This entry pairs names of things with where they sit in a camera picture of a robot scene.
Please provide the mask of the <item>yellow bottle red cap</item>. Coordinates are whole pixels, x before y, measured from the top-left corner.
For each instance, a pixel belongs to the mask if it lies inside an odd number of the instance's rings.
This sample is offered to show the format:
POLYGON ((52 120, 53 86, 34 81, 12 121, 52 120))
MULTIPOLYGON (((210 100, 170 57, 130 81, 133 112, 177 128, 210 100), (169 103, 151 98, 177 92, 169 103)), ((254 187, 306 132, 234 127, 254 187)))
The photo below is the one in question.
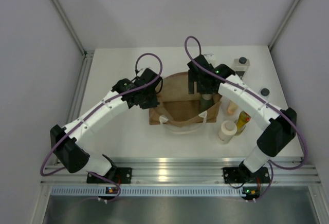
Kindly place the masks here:
POLYGON ((240 135, 245 127, 246 124, 250 121, 251 116, 248 115, 246 112, 242 111, 238 117, 238 119, 235 121, 236 127, 237 127, 237 131, 235 133, 236 136, 240 135))

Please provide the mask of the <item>clear bottle black cap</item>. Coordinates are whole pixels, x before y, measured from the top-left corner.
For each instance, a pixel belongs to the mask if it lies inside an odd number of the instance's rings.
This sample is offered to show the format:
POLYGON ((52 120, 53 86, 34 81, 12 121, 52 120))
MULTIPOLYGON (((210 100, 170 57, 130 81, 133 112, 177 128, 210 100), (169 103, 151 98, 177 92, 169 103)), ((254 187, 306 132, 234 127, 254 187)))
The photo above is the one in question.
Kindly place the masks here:
POLYGON ((240 57, 233 60, 232 69, 242 80, 250 66, 250 60, 246 57, 240 57))

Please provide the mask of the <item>white bottle dark cap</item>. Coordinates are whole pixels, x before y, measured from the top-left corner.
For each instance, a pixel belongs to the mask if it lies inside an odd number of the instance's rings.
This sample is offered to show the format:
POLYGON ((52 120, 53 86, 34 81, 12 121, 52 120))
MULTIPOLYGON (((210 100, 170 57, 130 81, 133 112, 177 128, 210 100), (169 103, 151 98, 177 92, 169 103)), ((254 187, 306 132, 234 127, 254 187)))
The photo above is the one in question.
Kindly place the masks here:
POLYGON ((259 94, 262 98, 265 100, 268 100, 269 95, 270 95, 270 90, 268 88, 261 88, 259 91, 259 94))

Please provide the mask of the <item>brown canvas tote bag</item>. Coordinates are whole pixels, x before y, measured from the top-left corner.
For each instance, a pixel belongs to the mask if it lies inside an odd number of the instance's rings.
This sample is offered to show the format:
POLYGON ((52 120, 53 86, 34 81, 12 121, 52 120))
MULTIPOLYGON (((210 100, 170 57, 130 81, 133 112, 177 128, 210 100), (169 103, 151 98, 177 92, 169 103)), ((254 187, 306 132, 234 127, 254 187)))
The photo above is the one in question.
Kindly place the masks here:
POLYGON ((178 134, 193 132, 205 123, 215 123, 221 105, 221 95, 214 94, 214 104, 200 109, 201 94, 189 94, 188 73, 179 72, 163 79, 156 88, 158 106, 149 109, 149 125, 161 125, 178 134))

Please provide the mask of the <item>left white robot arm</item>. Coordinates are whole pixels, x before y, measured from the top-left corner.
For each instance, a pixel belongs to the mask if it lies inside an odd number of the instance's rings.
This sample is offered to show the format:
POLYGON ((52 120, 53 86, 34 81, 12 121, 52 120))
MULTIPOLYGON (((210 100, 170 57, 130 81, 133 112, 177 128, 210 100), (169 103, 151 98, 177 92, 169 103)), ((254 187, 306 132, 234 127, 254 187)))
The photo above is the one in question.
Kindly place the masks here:
POLYGON ((146 68, 140 76, 119 80, 107 95, 76 120, 50 130, 53 153, 70 173, 80 170, 98 174, 104 182, 116 177, 115 164, 106 155, 87 150, 87 145, 103 126, 133 106, 141 109, 156 107, 157 86, 162 77, 146 68))

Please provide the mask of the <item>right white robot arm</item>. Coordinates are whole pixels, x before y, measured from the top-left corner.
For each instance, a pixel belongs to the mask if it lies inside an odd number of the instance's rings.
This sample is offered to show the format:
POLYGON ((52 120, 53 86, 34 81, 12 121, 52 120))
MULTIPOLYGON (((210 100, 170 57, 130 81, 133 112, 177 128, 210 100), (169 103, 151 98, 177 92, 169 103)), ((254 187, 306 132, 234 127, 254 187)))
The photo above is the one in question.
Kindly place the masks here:
POLYGON ((297 114, 283 110, 249 89, 233 69, 225 64, 213 67, 200 54, 188 64, 189 93, 220 94, 237 104, 262 130, 252 152, 236 170, 236 182, 254 181, 259 169, 275 157, 296 136, 297 114))

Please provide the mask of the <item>round white jar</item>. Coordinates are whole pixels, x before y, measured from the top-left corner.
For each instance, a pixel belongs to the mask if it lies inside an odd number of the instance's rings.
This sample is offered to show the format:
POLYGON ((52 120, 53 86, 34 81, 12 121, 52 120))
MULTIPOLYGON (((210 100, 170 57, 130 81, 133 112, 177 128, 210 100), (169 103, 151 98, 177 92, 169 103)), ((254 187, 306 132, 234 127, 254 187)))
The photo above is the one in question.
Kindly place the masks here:
POLYGON ((237 132, 237 126, 233 121, 224 121, 217 133, 218 142, 220 144, 228 144, 237 132))

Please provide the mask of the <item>orange bottle pink cap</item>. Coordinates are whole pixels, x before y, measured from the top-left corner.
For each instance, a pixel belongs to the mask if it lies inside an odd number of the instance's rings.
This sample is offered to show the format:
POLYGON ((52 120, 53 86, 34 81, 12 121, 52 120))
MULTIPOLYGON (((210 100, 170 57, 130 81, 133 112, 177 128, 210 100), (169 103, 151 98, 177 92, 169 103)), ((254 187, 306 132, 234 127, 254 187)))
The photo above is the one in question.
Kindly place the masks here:
POLYGON ((228 115, 234 115, 238 108, 239 108, 239 106, 236 103, 234 103, 233 101, 230 101, 226 112, 228 115))

